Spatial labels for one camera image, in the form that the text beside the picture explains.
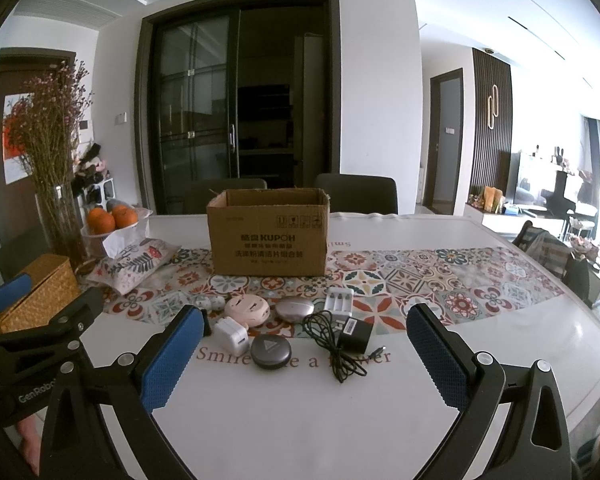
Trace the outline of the person left hand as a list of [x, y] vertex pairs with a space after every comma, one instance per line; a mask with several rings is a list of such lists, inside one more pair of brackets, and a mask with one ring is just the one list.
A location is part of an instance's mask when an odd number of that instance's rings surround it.
[[20, 437], [19, 449], [24, 455], [34, 455], [41, 451], [45, 416], [46, 409], [42, 408], [16, 423], [16, 431]]

